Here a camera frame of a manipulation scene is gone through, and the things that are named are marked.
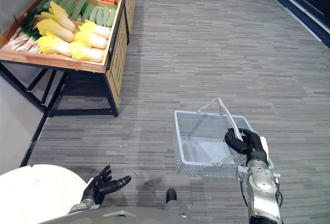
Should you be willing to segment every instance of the wooden produce display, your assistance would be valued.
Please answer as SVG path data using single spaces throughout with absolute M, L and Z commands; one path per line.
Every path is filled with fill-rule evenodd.
M 27 12 L 31 11 L 35 8 L 42 0 L 35 0 L 31 5 L 29 5 L 18 17 L 17 21 L 20 23 L 26 16 Z M 114 24 L 118 23 L 117 19 L 119 13 L 118 10 L 123 5 L 124 1 L 120 0 L 118 5 L 114 5 L 108 2 L 99 1 L 99 0 L 87 0 L 88 3 L 93 4 L 94 6 L 108 6 L 111 10 L 112 8 L 117 10 L 114 17 Z M 76 27 L 81 24 L 81 22 L 75 22 Z M 11 36 L 17 30 L 19 26 L 17 22 L 13 22 L 2 34 L 0 34 L 0 47 L 3 47 L 6 43 L 8 43 Z M 106 71 L 106 66 L 108 63 L 109 49 L 110 49 L 110 41 L 113 36 L 113 31 L 115 27 L 113 26 L 110 32 L 110 36 L 108 39 L 107 47 L 103 50 L 103 61 L 102 62 L 90 62 L 86 60 L 74 60 L 70 57 L 64 55 L 46 55 L 46 54 L 31 54 L 25 52 L 16 52 L 11 50 L 0 49 L 0 59 L 7 61 L 15 61 L 21 63 L 35 64 L 35 65 L 45 65 L 56 68 L 64 68 L 64 69 L 76 69 L 83 71 L 91 71 L 91 72 L 100 72 L 104 73 Z
M 8 28 L 0 34 L 0 61 L 38 66 L 46 69 L 58 69 L 62 71 L 79 70 L 103 74 L 107 81 L 108 88 L 111 91 L 111 95 L 113 96 L 116 105 L 115 107 L 117 108 L 125 64 L 126 48 L 128 44 L 128 31 L 131 31 L 133 23 L 135 0 L 118 0 L 118 3 L 115 4 L 101 0 L 86 0 L 87 3 L 91 3 L 93 6 L 107 6 L 109 10 L 115 9 L 116 14 L 114 16 L 113 25 L 110 29 L 107 46 L 103 50 L 99 49 L 103 53 L 102 62 L 75 60 L 71 57 L 60 54 L 33 54 L 2 49 L 2 47 L 10 41 L 10 38 L 13 36 L 19 25 L 21 25 L 27 13 L 36 8 L 41 1 L 42 0 L 34 0 L 33 3 L 16 17 L 17 22 L 10 24 Z M 42 17 L 36 15 L 36 19 L 40 20 Z M 79 16 L 77 21 L 74 21 L 76 27 L 74 34 L 79 31 L 78 27 L 82 24 L 80 21 L 81 16 Z

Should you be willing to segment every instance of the basket handle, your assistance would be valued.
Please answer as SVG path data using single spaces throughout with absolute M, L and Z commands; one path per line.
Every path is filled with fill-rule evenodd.
M 213 165 L 216 167 L 220 167 L 223 164 L 227 163 L 228 161 L 231 161 L 232 159 L 235 159 L 237 157 L 241 157 L 243 156 L 243 154 L 239 154 L 239 153 L 234 153 L 231 156 L 228 156 L 226 158 L 223 158 L 222 160 L 218 161 L 218 162 L 214 162 Z
M 202 111 L 201 111 L 202 109 L 206 109 L 208 106 L 210 106 L 210 105 L 211 105 L 213 102 L 215 102 L 215 101 L 217 101 L 218 104 L 219 104 L 219 106 L 220 106 L 220 114 L 222 115 L 222 110 L 225 111 L 225 113 L 226 113 L 226 115 L 227 115 L 227 118 L 228 118 L 230 124 L 231 124 L 232 127 L 234 128 L 235 136 L 236 136 L 238 139 L 240 139 L 240 140 L 243 141 L 242 136 L 241 136 L 241 134 L 239 133 L 239 130 L 238 130 L 237 126 L 236 126 L 236 123 L 235 123 L 235 121 L 233 120 L 233 117 L 231 116 L 229 110 L 226 108 L 225 104 L 222 102 L 221 98 L 215 98 L 211 103 L 209 103 L 209 104 L 203 106 L 202 108 L 200 108 L 199 110 L 197 110 L 197 113 L 201 113 L 201 112 L 202 112 Z

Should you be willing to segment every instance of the black metal table frame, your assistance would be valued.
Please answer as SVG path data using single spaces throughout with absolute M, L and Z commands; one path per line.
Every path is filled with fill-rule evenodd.
M 109 47 L 109 59 L 107 63 L 107 70 L 110 69 L 111 61 L 113 58 L 114 53 L 114 47 L 116 45 L 116 40 L 118 36 L 119 26 L 120 26 L 120 20 L 122 15 L 125 16 L 125 26 L 126 26 L 126 32 L 127 32 L 127 45 L 129 44 L 129 29 L 128 29 L 128 22 L 127 22 L 127 14 L 126 14 L 126 0 L 123 0 L 124 3 L 121 5 L 120 9 L 118 10 L 118 17 L 116 20 L 116 23 L 113 27 L 115 27 L 115 30 L 113 31 L 113 35 L 110 40 L 110 47 Z M 13 64 L 19 64 L 19 65 L 26 65 L 26 66 L 33 66 L 33 67 L 39 67 L 42 68 L 42 70 L 38 73 L 38 75 L 32 80 L 32 82 L 25 87 L 4 65 L 3 63 L 13 63 Z M 32 93 L 32 90 L 35 88 L 37 83 L 41 80 L 41 78 L 45 75 L 45 73 L 48 70 L 52 70 L 51 76 L 48 80 L 48 83 L 46 85 L 45 91 L 43 93 L 42 99 L 39 100 L 34 94 Z M 48 97 L 50 88 L 53 84 L 55 75 L 57 71 L 64 71 L 59 84 L 57 85 L 54 94 L 49 102 L 48 105 L 46 105 L 46 99 Z M 84 72 L 84 73 L 91 73 L 95 75 L 95 77 L 98 77 L 104 88 L 106 89 L 106 97 L 109 102 L 110 108 L 101 108 L 101 109 L 53 109 L 54 104 L 56 102 L 56 99 L 58 98 L 61 89 L 65 83 L 65 80 L 70 72 L 78 71 L 75 69 L 67 69 L 67 68 L 59 68 L 59 67 L 52 67 L 52 66 L 45 66 L 45 65 L 36 65 L 31 63 L 25 63 L 25 62 L 16 62 L 16 61 L 7 61 L 7 60 L 1 60 L 0 58 L 0 76 L 3 77 L 4 80 L 6 80 L 13 88 L 15 88 L 25 99 L 27 99 L 33 106 L 35 106 L 38 110 L 40 110 L 43 113 L 43 116 L 38 124 L 37 130 L 35 131 L 32 140 L 29 144 L 29 147 L 23 157 L 23 160 L 20 164 L 20 167 L 26 166 L 28 163 L 28 160 L 32 154 L 32 151 L 34 149 L 34 146 L 36 144 L 36 141 L 38 140 L 38 137 L 43 129 L 43 126 L 46 123 L 46 120 L 48 117 L 53 116 L 82 116 L 82 115 L 114 115 L 117 117 L 119 115 L 117 106 L 114 102 L 114 98 L 111 92 L 111 88 L 109 85 L 109 81 L 107 79 L 106 72 L 104 73 L 97 73 L 97 72 Z

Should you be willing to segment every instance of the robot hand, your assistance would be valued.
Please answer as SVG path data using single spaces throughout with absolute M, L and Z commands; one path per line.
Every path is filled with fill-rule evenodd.
M 242 136 L 243 141 L 235 137 L 234 129 L 231 128 L 228 129 L 225 135 L 225 142 L 227 145 L 238 153 L 247 154 L 246 164 L 248 164 L 249 161 L 259 160 L 268 167 L 267 153 L 259 135 L 247 129 L 238 130 L 245 135 Z
M 113 193 L 131 180 L 130 176 L 126 176 L 119 180 L 111 180 L 112 176 L 110 166 L 107 165 L 93 180 L 87 185 L 82 195 L 81 201 L 86 199 L 92 200 L 96 205 L 103 203 L 106 194 Z

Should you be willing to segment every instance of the white wall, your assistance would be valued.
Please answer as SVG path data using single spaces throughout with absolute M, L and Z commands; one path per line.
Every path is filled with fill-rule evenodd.
M 0 0 L 0 30 L 21 13 L 33 0 Z M 40 69 L 35 67 L 6 65 L 15 76 L 28 85 Z M 41 92 L 47 78 L 37 85 Z M 17 168 L 32 139 L 42 113 L 0 77 L 0 174 Z

